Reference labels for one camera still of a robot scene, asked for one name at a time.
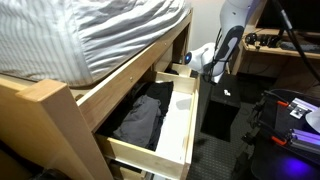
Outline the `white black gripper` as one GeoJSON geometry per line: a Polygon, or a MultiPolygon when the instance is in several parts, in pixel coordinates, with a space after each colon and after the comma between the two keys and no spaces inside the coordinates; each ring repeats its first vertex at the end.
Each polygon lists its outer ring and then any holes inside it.
{"type": "Polygon", "coordinates": [[[223,36],[222,29],[219,29],[215,42],[206,43],[196,50],[187,52],[184,63],[191,70],[201,74],[207,82],[218,84],[243,32],[243,26],[234,26],[223,36]]]}

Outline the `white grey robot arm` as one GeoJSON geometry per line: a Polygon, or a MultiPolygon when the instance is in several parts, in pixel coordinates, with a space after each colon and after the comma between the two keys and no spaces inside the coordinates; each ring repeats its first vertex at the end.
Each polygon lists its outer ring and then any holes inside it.
{"type": "Polygon", "coordinates": [[[257,5],[258,0],[226,0],[220,11],[216,41],[189,51],[184,57],[185,64],[209,83],[217,84],[257,5]]]}

